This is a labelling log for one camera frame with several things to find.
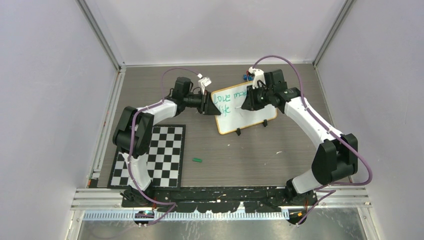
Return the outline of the yellow framed whiteboard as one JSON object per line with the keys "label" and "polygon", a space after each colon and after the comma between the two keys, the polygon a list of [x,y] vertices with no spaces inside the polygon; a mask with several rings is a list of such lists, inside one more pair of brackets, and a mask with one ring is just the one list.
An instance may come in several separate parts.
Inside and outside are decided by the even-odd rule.
{"label": "yellow framed whiteboard", "polygon": [[237,129],[261,124],[264,120],[270,121],[278,116],[278,110],[272,105],[256,111],[235,109],[242,106],[247,96],[247,86],[251,85],[251,82],[245,82],[211,93],[213,103],[221,112],[221,115],[215,116],[219,134],[235,132]]}

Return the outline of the black white chessboard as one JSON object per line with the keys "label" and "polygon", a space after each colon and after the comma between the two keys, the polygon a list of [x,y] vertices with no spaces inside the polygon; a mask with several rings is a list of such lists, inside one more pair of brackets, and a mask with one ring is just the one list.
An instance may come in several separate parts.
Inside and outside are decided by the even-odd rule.
{"label": "black white chessboard", "polygon": [[[152,188],[178,191],[181,188],[186,125],[158,124],[153,127],[149,150],[140,156],[146,162]],[[124,189],[132,183],[125,157],[115,152],[107,188]]]}

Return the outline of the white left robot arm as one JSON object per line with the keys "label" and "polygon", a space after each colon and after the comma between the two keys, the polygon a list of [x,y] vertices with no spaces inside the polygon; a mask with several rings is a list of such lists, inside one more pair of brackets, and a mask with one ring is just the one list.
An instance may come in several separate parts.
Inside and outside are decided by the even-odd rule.
{"label": "white left robot arm", "polygon": [[211,92],[206,87],[211,84],[209,77],[199,75],[199,92],[193,93],[194,83],[187,77],[178,77],[169,94],[159,102],[141,108],[124,108],[115,128],[112,142],[124,155],[130,186],[137,191],[134,200],[141,207],[154,203],[153,193],[147,190],[152,182],[147,162],[140,157],[150,148],[154,125],[178,116],[185,108],[195,108],[207,116],[219,116],[221,112],[214,105]]}

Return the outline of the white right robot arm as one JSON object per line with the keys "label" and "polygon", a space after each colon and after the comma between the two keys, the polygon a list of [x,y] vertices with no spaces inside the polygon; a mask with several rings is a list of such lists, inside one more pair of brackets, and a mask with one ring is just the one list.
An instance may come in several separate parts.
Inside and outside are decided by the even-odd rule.
{"label": "white right robot arm", "polygon": [[241,109],[258,111],[273,106],[292,119],[316,147],[310,169],[286,182],[283,195],[291,205],[299,205],[314,189],[352,176],[358,171],[358,140],[343,134],[325,121],[307,102],[302,91],[289,88],[282,70],[264,72],[250,67],[251,84]]}

